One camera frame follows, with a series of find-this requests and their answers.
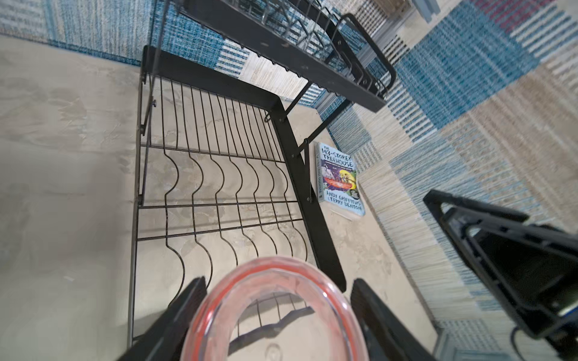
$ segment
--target book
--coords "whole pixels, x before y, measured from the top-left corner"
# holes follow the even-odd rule
[[[352,215],[363,216],[365,207],[357,187],[357,167],[353,158],[324,143],[316,144],[315,155],[319,203],[332,203]],[[337,213],[348,218],[342,212]]]

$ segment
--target concrete floor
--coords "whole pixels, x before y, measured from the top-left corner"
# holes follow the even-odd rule
[[[134,66],[0,38],[0,359],[112,360],[123,352],[137,89]],[[297,107],[290,121],[299,140],[320,119]],[[327,132],[318,140],[332,144]],[[166,186],[165,169],[159,166],[159,177],[151,173],[151,184]],[[364,278],[432,350],[434,328],[373,215],[349,221],[323,212],[348,286]],[[144,231],[157,232],[154,222]],[[175,242],[198,265],[187,280],[206,273],[199,248]],[[158,244],[139,249],[135,327],[141,330],[180,283],[178,260]],[[242,245],[235,243],[240,254]],[[230,258],[225,251],[231,252],[212,253]],[[251,258],[248,251],[244,256],[240,262]],[[213,282],[227,271],[215,267]]]

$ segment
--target woven rug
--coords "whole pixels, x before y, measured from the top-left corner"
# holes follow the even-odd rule
[[[357,14],[370,31],[387,21],[369,0],[325,3]],[[441,189],[576,232],[578,2],[438,4],[441,13],[429,24],[414,13],[384,48],[399,74],[387,106],[371,113],[354,105],[329,130],[359,163],[368,206],[456,355],[515,359],[513,322],[460,261],[421,199]],[[3,0],[0,32],[138,65],[153,7],[151,0]],[[306,83],[179,21],[169,17],[177,37],[165,44],[178,55],[285,99]],[[312,86],[301,104],[315,106],[323,93]],[[520,337],[518,343],[528,359],[555,359],[543,342]]]

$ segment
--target dish rack shelf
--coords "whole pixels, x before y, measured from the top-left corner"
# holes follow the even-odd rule
[[[285,109],[273,93],[172,54],[166,40],[179,34],[167,26],[169,11],[306,77],[307,86]],[[376,51],[367,69],[350,47],[354,38]],[[187,280],[205,276],[209,287],[268,255],[313,263],[345,291],[309,181],[309,143],[352,101],[379,110],[394,81],[395,70],[357,20],[315,0],[156,1],[140,68],[128,345],[140,333],[135,309],[147,299],[140,282],[154,273],[142,265],[159,244],[168,256],[152,262],[178,259],[182,269],[168,304]],[[287,114],[313,83],[347,100],[298,144]],[[273,298],[277,313],[278,299],[295,308],[291,296]],[[261,323],[259,301],[256,307]]]

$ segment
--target wire plate holder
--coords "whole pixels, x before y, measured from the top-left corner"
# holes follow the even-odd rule
[[[140,245],[148,242],[164,241],[176,254],[183,267],[182,287],[186,262],[173,246],[175,240],[192,240],[198,246],[197,251],[204,250],[210,260],[211,271],[207,269],[205,274],[210,283],[213,266],[221,262],[222,254],[229,257],[231,267],[243,261],[240,254],[251,253],[250,257],[267,254],[249,234],[255,230],[262,239],[271,242],[267,246],[269,254],[304,260],[313,255],[317,267],[345,291],[343,269],[321,208],[310,201],[312,187],[303,158],[292,157],[298,153],[298,145],[290,123],[286,119],[281,121],[285,110],[279,97],[149,46],[143,50],[141,74],[128,344],[134,341],[137,254]],[[151,87],[148,103],[147,95],[143,95],[145,82]],[[272,121],[265,122],[267,115]],[[155,160],[167,167],[166,181],[153,182],[151,167]],[[157,168],[156,177],[163,176]],[[183,180],[187,176],[197,183],[200,178],[200,185],[188,185],[187,178]],[[239,187],[237,193],[227,194],[224,189],[227,184]],[[206,187],[208,196],[202,197],[199,189]],[[248,197],[238,196],[239,191],[247,190]],[[234,210],[228,212],[228,220],[220,213],[225,207]],[[246,215],[248,207],[256,211],[256,217]],[[268,207],[269,212],[260,213],[262,207]],[[216,211],[216,221],[210,226],[200,224],[195,219],[200,209]],[[145,212],[162,213],[156,223],[162,219],[162,232],[158,227],[147,229],[147,225],[155,222],[143,218]],[[175,224],[175,212],[190,212],[190,222],[185,219],[184,224],[182,220]],[[249,249],[240,250],[231,241],[230,232],[239,232]],[[199,241],[199,237],[207,235],[213,235],[212,240],[223,247],[222,252],[211,255],[211,244]]]
[[[181,13],[371,111],[386,104],[386,92],[396,78],[393,66],[352,14],[337,18],[315,0],[186,0]],[[391,75],[387,85],[361,65],[348,44],[352,37],[375,51],[377,65]]]

